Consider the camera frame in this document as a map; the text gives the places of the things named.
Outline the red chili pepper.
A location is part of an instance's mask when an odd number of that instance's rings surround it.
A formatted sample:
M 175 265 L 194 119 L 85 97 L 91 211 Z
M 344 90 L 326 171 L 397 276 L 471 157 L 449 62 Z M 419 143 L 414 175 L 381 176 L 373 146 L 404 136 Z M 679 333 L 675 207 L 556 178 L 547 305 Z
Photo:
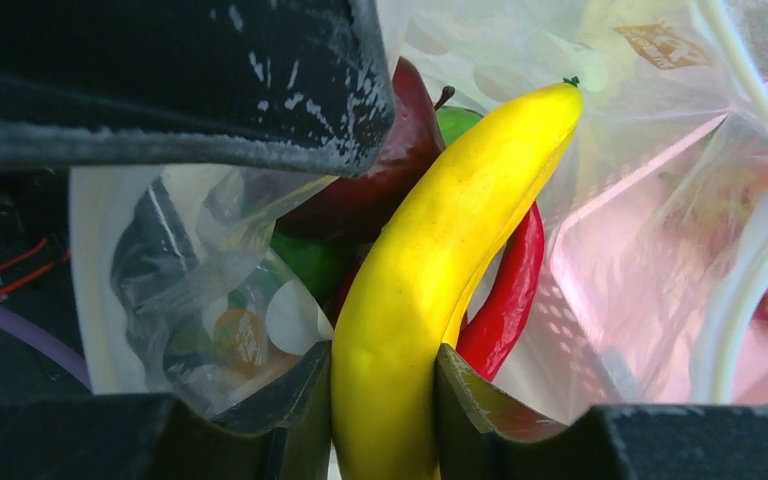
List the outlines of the red chili pepper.
M 456 346 L 488 382 L 495 379 L 528 322 L 544 250 L 542 216 L 533 204 L 509 238 L 489 295 L 462 326 Z

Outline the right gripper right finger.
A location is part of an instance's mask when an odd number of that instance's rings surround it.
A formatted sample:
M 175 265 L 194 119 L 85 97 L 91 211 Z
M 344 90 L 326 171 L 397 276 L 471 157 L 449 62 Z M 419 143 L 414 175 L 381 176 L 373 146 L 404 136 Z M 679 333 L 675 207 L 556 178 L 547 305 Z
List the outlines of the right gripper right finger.
M 602 404 L 565 426 L 448 345 L 435 432 L 445 479 L 768 479 L 768 406 Z

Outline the yellow lemon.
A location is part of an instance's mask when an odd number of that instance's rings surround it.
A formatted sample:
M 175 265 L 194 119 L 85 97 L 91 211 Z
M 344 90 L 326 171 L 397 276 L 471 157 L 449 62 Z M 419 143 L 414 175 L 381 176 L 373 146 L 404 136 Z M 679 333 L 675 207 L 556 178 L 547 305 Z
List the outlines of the yellow lemon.
M 268 361 L 269 340 L 262 320 L 252 311 L 233 308 L 221 314 L 213 327 L 216 361 L 252 378 Z

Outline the pink plastic basket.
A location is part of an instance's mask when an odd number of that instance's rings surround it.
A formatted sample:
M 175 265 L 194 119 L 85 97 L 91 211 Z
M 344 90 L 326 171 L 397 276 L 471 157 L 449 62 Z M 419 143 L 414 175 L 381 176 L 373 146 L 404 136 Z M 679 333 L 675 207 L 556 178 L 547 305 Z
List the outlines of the pink plastic basket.
M 559 417 L 768 403 L 768 134 L 712 66 L 613 75 L 568 175 L 521 362 Z

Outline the clear zip top bag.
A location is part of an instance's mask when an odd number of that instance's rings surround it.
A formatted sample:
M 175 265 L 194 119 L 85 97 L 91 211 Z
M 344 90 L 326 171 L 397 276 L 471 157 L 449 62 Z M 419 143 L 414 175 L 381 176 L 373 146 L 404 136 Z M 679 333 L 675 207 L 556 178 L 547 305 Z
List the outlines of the clear zip top bag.
M 548 237 L 501 388 L 561 422 L 599 402 L 767 402 L 748 323 L 768 279 L 768 1 L 381 1 L 389 59 L 486 112 L 578 76 L 541 192 Z M 208 416 L 333 330 L 266 248 L 323 177 L 74 170 L 72 275 L 92 389 Z

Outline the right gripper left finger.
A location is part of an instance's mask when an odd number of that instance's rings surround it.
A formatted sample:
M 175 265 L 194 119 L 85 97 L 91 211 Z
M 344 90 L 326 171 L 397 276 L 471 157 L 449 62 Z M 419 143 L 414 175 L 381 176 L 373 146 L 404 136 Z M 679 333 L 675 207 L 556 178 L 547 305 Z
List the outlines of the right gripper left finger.
M 0 479 L 323 479 L 330 346 L 206 419 L 171 394 L 0 405 Z

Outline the yellow banana bunch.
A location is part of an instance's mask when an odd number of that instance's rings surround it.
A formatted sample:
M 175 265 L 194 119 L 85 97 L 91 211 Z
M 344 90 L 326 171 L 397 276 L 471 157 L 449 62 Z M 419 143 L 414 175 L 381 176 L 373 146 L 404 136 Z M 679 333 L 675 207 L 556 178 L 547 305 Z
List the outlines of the yellow banana bunch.
M 452 143 L 363 261 L 331 346 L 333 444 L 345 479 L 436 479 L 434 363 L 491 260 L 557 168 L 577 78 L 510 100 Z

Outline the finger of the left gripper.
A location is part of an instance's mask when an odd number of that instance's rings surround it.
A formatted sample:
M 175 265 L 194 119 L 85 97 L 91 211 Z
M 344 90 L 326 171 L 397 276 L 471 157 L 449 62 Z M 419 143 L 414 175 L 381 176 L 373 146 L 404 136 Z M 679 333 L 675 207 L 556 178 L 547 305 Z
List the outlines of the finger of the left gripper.
M 394 116 L 371 1 L 0 1 L 0 170 L 353 176 Z

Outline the green striped melon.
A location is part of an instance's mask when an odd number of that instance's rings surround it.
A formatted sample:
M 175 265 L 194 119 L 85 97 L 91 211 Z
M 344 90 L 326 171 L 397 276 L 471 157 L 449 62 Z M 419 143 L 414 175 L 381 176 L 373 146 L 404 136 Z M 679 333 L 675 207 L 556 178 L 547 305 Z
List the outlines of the green striped melon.
M 477 124 L 483 116 L 462 107 L 442 106 L 436 111 L 436 118 L 444 144 L 446 147 L 449 147 L 466 131 Z

